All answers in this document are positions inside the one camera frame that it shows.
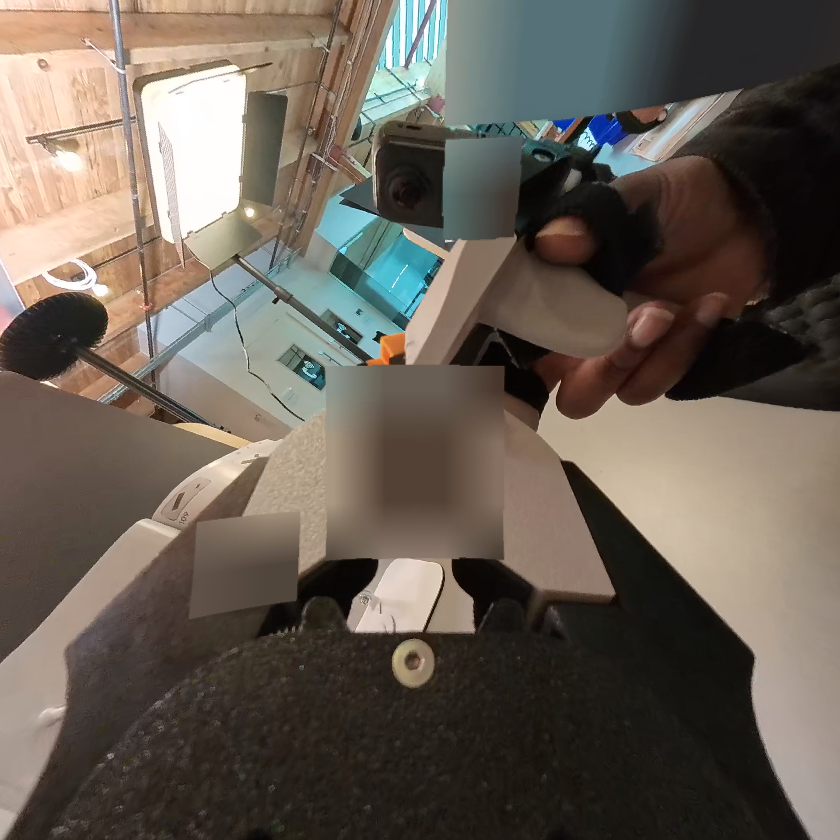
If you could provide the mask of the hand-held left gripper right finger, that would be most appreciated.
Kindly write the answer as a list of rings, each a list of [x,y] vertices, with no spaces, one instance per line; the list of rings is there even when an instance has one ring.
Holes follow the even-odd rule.
[[[531,586],[530,603],[610,602],[613,583],[537,411],[505,401],[504,412],[504,564]]]

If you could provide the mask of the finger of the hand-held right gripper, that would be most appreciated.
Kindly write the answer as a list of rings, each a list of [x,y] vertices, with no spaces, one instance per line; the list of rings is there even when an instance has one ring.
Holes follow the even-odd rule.
[[[478,310],[515,237],[458,240],[405,330],[407,365],[452,362],[478,319]]]

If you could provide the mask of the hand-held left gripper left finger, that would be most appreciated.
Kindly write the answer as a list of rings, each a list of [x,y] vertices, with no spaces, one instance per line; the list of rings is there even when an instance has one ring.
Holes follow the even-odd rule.
[[[301,578],[322,565],[327,552],[326,413],[295,427],[268,457],[245,515],[299,514]]]

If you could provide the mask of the person's right forearm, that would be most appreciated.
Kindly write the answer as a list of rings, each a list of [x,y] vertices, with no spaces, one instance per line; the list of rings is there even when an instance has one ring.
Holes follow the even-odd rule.
[[[723,322],[673,401],[838,412],[838,65],[745,88],[674,158],[711,161],[763,237],[763,298]]]

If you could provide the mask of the person's right hand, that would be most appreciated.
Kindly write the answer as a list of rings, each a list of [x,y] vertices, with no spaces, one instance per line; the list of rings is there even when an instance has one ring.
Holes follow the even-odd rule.
[[[617,397],[651,403],[697,361],[722,319],[764,296],[770,269],[759,228],[708,159],[684,156],[617,178],[629,209],[654,213],[658,251],[631,286],[622,343],[606,356],[550,354],[532,365],[559,413],[573,420]]]

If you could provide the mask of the white booklet stand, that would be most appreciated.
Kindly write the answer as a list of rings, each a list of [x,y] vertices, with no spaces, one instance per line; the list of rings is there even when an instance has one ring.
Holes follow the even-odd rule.
[[[56,745],[67,711],[67,646],[173,540],[177,531],[143,519],[106,551],[1,664],[1,836],[23,809]],[[423,631],[445,582],[441,564],[381,560],[353,599],[355,632]]]

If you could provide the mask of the blue plastic bin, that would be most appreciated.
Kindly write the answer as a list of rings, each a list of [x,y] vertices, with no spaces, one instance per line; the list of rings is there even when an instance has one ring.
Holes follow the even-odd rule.
[[[575,144],[586,152],[600,149],[604,145],[615,146],[627,137],[622,124],[613,114],[600,114],[591,118],[578,136]]]

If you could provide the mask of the white ceiling light panel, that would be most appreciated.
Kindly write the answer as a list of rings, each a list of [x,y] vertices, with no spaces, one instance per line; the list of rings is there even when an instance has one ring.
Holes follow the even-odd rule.
[[[154,222],[211,272],[257,246],[275,203],[288,98],[252,81],[271,66],[219,59],[133,82]]]

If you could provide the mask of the black round ceiling fixture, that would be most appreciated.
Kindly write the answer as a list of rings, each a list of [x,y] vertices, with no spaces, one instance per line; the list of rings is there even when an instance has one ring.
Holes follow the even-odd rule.
[[[105,372],[94,350],[108,327],[106,307],[86,292],[66,291],[42,299],[2,332],[2,371],[53,381],[82,361]]]

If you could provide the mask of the ceiling track spotlight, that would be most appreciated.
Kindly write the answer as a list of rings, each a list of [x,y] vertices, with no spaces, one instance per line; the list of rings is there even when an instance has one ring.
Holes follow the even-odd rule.
[[[26,138],[26,142],[41,147],[65,172],[79,173],[86,168],[80,153],[80,136],[78,132],[63,130],[32,134]]]

